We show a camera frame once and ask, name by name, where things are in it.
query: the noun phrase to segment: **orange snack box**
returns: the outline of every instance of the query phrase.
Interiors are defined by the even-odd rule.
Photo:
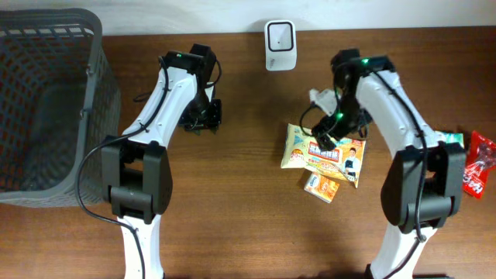
[[[312,172],[312,175],[310,175],[310,178],[305,184],[305,191],[327,203],[332,202],[338,188],[338,183],[316,172]]]

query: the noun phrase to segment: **white wall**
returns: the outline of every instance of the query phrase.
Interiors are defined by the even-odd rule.
[[[269,19],[297,30],[496,25],[496,0],[2,0],[0,9],[93,11],[104,34],[262,31]]]

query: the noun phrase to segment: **yellow snack bag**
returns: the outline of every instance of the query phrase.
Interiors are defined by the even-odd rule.
[[[334,143],[334,150],[321,151],[314,137],[306,136],[299,126],[288,124],[281,168],[304,167],[327,177],[352,181],[358,188],[365,141],[344,137]]]

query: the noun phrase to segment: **small snack package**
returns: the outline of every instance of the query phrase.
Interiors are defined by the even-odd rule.
[[[473,131],[470,153],[463,174],[463,189],[475,198],[481,198],[489,171],[496,167],[496,144]]]
[[[305,184],[305,191],[327,203],[332,202],[338,188],[338,183],[316,172],[312,172]]]
[[[299,126],[288,124],[281,168],[304,167],[327,177],[352,181],[358,188],[365,141],[345,137],[334,143],[334,150],[321,151],[313,136],[306,136]]]
[[[441,140],[445,143],[459,143],[462,148],[465,148],[463,146],[462,133],[445,133],[436,131],[436,134],[438,134],[441,137]]]

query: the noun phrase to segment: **snack bag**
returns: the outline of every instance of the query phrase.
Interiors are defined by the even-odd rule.
[[[496,144],[473,131],[470,153],[463,174],[463,189],[475,198],[481,198],[489,171],[496,167]]]
[[[327,177],[352,181],[358,188],[365,141],[345,137],[334,143],[334,150],[321,151],[313,136],[306,136],[299,126],[288,124],[281,168],[304,167]]]

